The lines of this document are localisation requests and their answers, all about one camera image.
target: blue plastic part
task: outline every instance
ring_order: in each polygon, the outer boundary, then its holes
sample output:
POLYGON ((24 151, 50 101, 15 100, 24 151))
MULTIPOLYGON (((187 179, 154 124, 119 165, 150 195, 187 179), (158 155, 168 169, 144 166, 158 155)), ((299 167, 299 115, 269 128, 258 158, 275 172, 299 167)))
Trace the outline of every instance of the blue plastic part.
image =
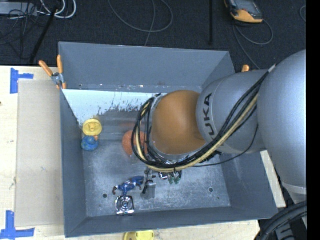
POLYGON ((11 68, 11 83, 10 83, 10 94, 18 93, 18 80, 19 79, 33 79, 34 75, 29 73, 19 74, 19 70, 11 68))
POLYGON ((99 140, 93 136, 85 136, 81 141, 81 148, 85 151, 95 151, 99 146, 99 140))
POLYGON ((13 211, 6 211, 5 229, 1 230, 0 239, 15 240, 16 238, 29 238, 35 234, 35 228, 16 230, 15 228, 15 213, 13 211))
POLYGON ((113 194, 116 194, 116 190, 120 190, 122 191, 122 195, 126 196, 129 191, 133 190, 136 187, 136 185, 141 188, 141 185, 144 183, 144 179, 145 177, 143 176, 132 177, 123 184, 115 186, 113 189, 113 194))

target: gray metal box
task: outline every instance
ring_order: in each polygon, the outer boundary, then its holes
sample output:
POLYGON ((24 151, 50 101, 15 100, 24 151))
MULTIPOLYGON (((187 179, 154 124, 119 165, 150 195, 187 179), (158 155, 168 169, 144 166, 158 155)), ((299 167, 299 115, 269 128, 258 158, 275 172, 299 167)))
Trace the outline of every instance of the gray metal box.
POLYGON ((235 74, 229 52, 60 42, 59 54, 67 82, 60 92, 66 237, 268 219, 278 212, 261 155, 255 153, 186 169, 177 185, 157 177, 155 198, 141 198, 136 187, 128 193, 135 212, 116 215, 120 193, 113 195, 113 186, 143 176, 146 169, 125 154, 121 142, 139 104, 154 93, 200 93, 235 74), (90 115, 103 127, 92 152, 81 149, 81 124, 90 115))

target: orange ball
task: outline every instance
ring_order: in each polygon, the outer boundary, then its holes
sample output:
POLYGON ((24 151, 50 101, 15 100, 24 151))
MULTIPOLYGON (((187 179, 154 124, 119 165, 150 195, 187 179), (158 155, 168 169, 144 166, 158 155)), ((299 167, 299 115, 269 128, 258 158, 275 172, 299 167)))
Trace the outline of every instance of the orange ball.
MULTIPOLYGON (((133 133, 133 130, 129 130, 127 131, 123 137, 122 137, 122 147, 123 147, 123 150, 129 155, 131 156, 134 152, 132 150, 132 145, 131 145, 131 137, 132 137, 132 133, 133 133)), ((147 153, 147 144, 145 143, 145 134, 143 132, 140 132, 140 141, 141 141, 141 144, 144 145, 144 151, 145 153, 147 153)), ((134 145, 137 145, 137 142, 136 142, 136 138, 134 138, 133 140, 133 144, 134 145)))

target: orange clip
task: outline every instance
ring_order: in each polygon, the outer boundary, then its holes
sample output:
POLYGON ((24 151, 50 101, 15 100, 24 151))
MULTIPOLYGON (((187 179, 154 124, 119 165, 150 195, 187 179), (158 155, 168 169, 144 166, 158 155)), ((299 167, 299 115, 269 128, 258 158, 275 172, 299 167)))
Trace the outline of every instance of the orange clip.
POLYGON ((55 82, 57 89, 60 89, 60 85, 62 89, 67 89, 67 83, 64 81, 63 76, 64 68, 62 65, 61 55, 58 55, 56 57, 56 64, 58 67, 59 74, 54 74, 43 60, 39 60, 39 65, 43 68, 47 75, 51 77, 51 79, 55 82))

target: black carpet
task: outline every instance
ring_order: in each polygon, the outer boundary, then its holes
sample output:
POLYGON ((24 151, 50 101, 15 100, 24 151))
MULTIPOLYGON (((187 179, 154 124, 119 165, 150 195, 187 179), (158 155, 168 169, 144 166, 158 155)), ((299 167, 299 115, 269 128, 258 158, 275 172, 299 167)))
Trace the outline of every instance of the black carpet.
MULTIPOLYGON (((38 10, 41 8, 40 0, 10 1, 30 2, 38 10)), ((52 10, 57 0, 43 1, 52 10)), ((265 22, 244 27, 234 24, 223 0, 212 0, 213 44, 209 45, 209 0, 76 0, 75 15, 69 19, 54 18, 32 63, 44 60, 49 66, 56 66, 60 41, 229 51, 237 72, 244 64, 252 69, 267 69, 306 49, 307 0, 255 0, 255 3, 265 22), (131 26, 123 23, 115 12, 131 26), (246 40, 238 30, 260 44, 246 40)), ((72 13, 72 0, 66 0, 66 6, 72 13)), ((2 15, 0 65, 30 65, 31 54, 49 18, 40 15, 17 20, 2 15)))

